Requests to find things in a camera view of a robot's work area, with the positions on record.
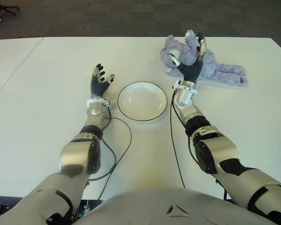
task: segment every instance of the gray carpet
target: gray carpet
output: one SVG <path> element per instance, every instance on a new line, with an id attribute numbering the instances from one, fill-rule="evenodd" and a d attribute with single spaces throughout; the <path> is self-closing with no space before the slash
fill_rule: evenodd
<path id="1" fill-rule="evenodd" d="M 281 47 L 281 0 L 1 0 L 0 39 L 56 36 L 272 38 Z"/>

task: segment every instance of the silver metallic arm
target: silver metallic arm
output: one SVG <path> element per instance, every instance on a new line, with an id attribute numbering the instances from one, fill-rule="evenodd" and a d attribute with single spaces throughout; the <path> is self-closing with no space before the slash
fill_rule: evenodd
<path id="1" fill-rule="evenodd" d="M 71 224 L 91 174 L 100 168 L 100 139 L 108 124 L 108 98 L 103 93 L 114 80 L 100 79 L 104 72 L 98 64 L 91 81 L 91 98 L 87 101 L 88 119 L 82 130 L 60 155 L 60 172 L 48 176 L 10 211 L 0 216 L 0 225 Z"/>
<path id="2" fill-rule="evenodd" d="M 201 50 L 206 50 L 206 41 L 203 43 Z M 200 55 L 197 61 L 204 58 Z M 183 74 L 194 71 L 173 55 L 170 57 Z M 180 83 L 174 86 L 177 94 L 173 104 L 186 134 L 191 137 L 200 168 L 213 175 L 237 205 L 281 224 L 281 183 L 258 169 L 241 165 L 234 143 L 212 126 L 193 104 L 196 80 L 185 79 Z"/>

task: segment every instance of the white table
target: white table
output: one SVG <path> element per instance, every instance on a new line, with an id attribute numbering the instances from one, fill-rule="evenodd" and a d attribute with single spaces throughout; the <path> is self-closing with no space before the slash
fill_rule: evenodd
<path id="1" fill-rule="evenodd" d="M 112 115 L 124 119 L 133 133 L 103 198 L 136 188 L 181 187 L 170 139 L 170 104 L 151 122 L 132 121 L 117 107 L 119 92 L 136 81 L 158 84 L 170 103 L 176 78 L 166 75 L 159 59 L 163 42 L 163 37 L 44 38 L 0 91 L 0 195 L 25 196 L 59 170 L 63 146 L 85 122 L 90 76 L 99 62 L 108 75 L 116 75 L 106 93 Z M 207 45 L 218 62 L 245 66 L 250 85 L 237 89 L 202 81 L 195 104 L 235 143 L 243 165 L 281 182 L 281 48 L 268 38 L 208 37 Z M 191 159 L 184 129 L 176 117 L 173 121 L 186 187 L 222 197 L 223 189 Z M 104 138 L 119 157 L 129 133 L 113 121 Z M 112 164 L 103 145 L 101 162 L 99 175 Z M 96 199 L 104 183 L 92 182 L 83 198 Z"/>
<path id="2" fill-rule="evenodd" d="M 0 89 L 41 40 L 41 37 L 0 40 Z"/>

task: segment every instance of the stuffed animal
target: stuffed animal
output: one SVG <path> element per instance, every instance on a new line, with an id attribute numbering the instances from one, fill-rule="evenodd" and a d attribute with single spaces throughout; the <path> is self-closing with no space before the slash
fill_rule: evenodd
<path id="1" fill-rule="evenodd" d="M 165 39 L 164 48 L 160 51 L 161 60 L 168 67 L 167 74 L 182 76 L 168 56 L 169 53 L 175 55 L 182 63 L 192 65 L 198 56 L 198 46 L 198 40 L 192 30 L 186 33 L 185 43 L 178 42 L 172 35 L 168 36 Z M 246 75 L 247 71 L 242 66 L 217 63 L 214 53 L 207 49 L 199 79 L 215 80 L 232 86 L 246 87 L 248 86 Z"/>

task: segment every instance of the robot finger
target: robot finger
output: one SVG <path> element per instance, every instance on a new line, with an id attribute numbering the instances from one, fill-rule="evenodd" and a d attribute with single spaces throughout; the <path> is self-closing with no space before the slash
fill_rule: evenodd
<path id="1" fill-rule="evenodd" d="M 110 77 L 105 81 L 111 84 L 114 81 L 114 74 L 110 75 Z"/>

